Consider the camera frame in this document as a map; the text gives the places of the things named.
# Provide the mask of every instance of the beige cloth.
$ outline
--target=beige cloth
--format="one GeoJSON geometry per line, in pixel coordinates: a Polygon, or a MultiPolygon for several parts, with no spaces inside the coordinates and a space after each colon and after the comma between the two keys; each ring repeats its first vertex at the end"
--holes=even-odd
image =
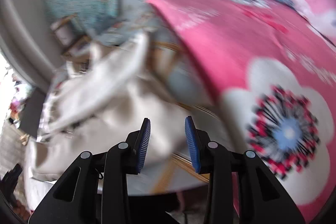
{"type": "Polygon", "coordinates": [[[184,119],[189,112],[175,105],[145,70],[148,48],[149,37],[141,32],[94,62],[87,75],[68,80],[57,95],[49,96],[41,138],[48,142],[34,144],[34,178],[58,179],[82,151],[108,151],[139,130],[144,118],[151,120],[145,165],[167,158],[185,143],[184,119]],[[73,133],[62,132],[75,122],[80,126],[73,133]]]}

